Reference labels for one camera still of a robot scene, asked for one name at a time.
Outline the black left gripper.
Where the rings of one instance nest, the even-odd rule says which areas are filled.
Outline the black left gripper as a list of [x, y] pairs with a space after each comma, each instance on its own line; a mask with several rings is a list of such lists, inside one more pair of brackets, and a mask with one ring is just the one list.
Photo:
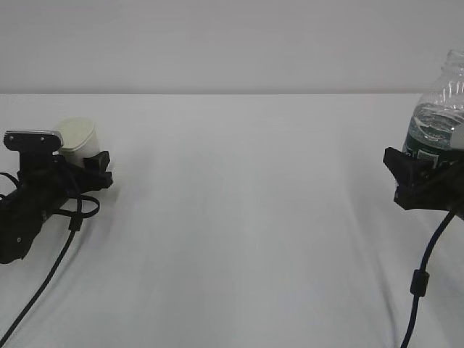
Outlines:
[[87, 193], [113, 184], [109, 163], [108, 151], [83, 158], [84, 167], [53, 155], [41, 169], [20, 171], [16, 189], [1, 197], [1, 263], [24, 258], [52, 215], [69, 217], [69, 228], [77, 231], [96, 215], [100, 202]]

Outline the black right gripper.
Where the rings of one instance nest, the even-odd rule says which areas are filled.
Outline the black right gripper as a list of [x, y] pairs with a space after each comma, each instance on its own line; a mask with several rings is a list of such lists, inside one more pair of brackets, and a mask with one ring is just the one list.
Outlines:
[[427, 159], [417, 159], [392, 147], [384, 150], [383, 163], [393, 175], [397, 188], [394, 201], [404, 210], [457, 208], [463, 217], [463, 164], [435, 169]]

